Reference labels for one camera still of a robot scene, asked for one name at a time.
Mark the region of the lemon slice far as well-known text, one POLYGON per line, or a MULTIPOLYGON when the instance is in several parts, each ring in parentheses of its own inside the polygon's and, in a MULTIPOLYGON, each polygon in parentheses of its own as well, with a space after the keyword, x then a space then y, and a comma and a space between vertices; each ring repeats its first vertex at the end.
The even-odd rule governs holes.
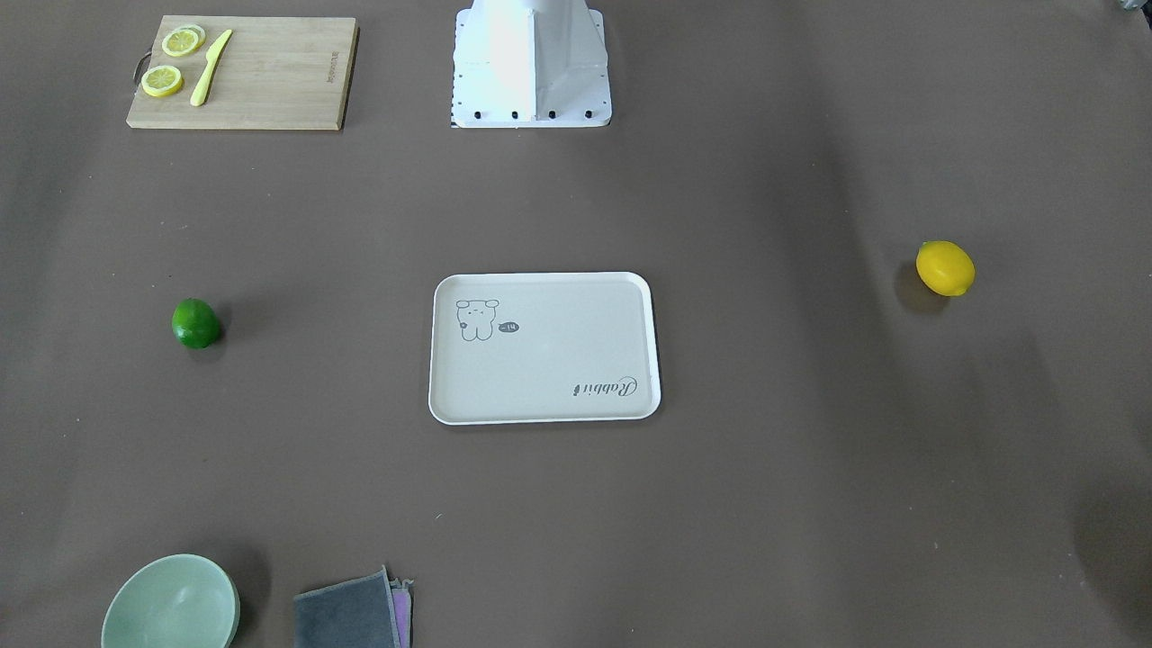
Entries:
POLYGON ((161 42, 161 48, 169 56, 181 58, 197 52, 205 40, 205 29, 198 24, 185 24, 166 33, 161 42))

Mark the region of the yellow lemon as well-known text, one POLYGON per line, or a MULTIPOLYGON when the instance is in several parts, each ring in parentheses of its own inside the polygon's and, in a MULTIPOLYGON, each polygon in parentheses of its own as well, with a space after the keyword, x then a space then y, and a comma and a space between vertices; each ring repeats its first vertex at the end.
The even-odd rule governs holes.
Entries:
POLYGON ((931 239, 920 244, 916 272, 930 291, 946 297, 967 294, 977 276, 967 250, 947 239, 931 239))

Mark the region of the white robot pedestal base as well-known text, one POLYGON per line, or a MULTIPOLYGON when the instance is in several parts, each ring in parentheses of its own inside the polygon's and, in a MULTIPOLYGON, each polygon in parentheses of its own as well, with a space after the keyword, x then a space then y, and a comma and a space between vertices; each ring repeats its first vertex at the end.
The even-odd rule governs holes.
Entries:
POLYGON ((584 1, 473 1, 456 14, 453 63, 454 128, 612 122, 604 17, 584 1))

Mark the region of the lemon slice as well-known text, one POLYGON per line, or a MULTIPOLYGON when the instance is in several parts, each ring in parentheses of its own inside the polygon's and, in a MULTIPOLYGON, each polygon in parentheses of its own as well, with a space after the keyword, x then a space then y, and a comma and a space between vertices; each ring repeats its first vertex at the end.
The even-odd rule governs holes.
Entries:
POLYGON ((184 74, 173 65, 157 65, 141 74, 139 89, 147 97, 169 97, 184 86, 184 74))
POLYGON ((198 24, 185 24, 166 33, 161 42, 161 48, 169 56, 181 58, 197 52, 205 40, 205 29, 198 24))

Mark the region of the mint green bowl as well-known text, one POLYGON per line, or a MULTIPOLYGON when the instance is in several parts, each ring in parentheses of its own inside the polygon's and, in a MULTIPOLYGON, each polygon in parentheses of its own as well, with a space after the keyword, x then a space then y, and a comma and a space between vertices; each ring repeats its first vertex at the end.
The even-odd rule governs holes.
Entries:
POLYGON ((238 592, 225 570, 197 553, 149 562, 127 579, 104 615, 103 647, 230 647, 238 592))

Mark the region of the lemon slice near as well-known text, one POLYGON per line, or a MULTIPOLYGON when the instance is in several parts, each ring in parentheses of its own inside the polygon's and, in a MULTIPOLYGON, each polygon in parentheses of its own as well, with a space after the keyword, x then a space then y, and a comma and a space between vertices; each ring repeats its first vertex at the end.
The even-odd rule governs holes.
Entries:
POLYGON ((147 97, 169 97, 184 86, 184 74, 173 65, 157 65, 141 74, 139 89, 147 97))

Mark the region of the purple cloth underneath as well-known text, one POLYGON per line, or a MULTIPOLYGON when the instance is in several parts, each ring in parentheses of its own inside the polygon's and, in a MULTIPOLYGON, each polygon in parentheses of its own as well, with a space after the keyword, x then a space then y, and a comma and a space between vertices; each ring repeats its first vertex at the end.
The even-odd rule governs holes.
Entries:
POLYGON ((391 610, 394 619, 397 647, 411 647, 411 623, 414 600, 411 580, 391 580, 391 610))

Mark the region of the grey folded cloth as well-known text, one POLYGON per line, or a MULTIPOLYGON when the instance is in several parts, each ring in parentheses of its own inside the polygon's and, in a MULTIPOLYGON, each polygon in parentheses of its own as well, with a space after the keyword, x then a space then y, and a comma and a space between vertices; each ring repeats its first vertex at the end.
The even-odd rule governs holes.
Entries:
POLYGON ((391 580, 377 573, 293 598, 295 647, 397 647, 391 580))

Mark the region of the cream rabbit tray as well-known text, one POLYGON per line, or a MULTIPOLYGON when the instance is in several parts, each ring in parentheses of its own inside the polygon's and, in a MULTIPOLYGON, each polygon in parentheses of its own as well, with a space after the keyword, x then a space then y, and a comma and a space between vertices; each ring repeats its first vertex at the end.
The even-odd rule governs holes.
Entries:
POLYGON ((448 425, 649 419, 662 402, 649 284, 623 271, 448 276, 427 402, 448 425))

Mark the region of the green lime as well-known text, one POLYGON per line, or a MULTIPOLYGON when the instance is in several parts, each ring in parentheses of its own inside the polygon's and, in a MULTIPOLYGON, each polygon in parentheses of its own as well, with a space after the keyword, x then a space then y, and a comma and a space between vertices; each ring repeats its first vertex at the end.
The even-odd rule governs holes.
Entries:
POLYGON ((170 329, 176 340, 190 349, 210 347, 221 336, 217 312, 207 302, 196 297, 181 300, 175 307, 170 329))

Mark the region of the yellow plastic knife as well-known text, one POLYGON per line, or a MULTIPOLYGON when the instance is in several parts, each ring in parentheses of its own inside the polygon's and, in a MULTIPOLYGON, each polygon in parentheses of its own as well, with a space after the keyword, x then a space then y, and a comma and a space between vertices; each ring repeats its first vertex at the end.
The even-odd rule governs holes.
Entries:
POLYGON ((207 95, 210 93, 212 86, 212 82, 217 71, 217 66, 220 61, 223 50, 227 48, 228 42, 230 42, 233 33, 234 33, 233 29, 227 29, 223 31, 223 33, 219 33, 219 36, 215 38, 215 42, 213 42, 211 46, 206 50, 205 54, 206 63, 199 75, 199 78, 196 82, 196 85, 194 86, 194 91, 191 91, 189 100, 190 106, 199 107, 203 106, 207 100, 207 95))

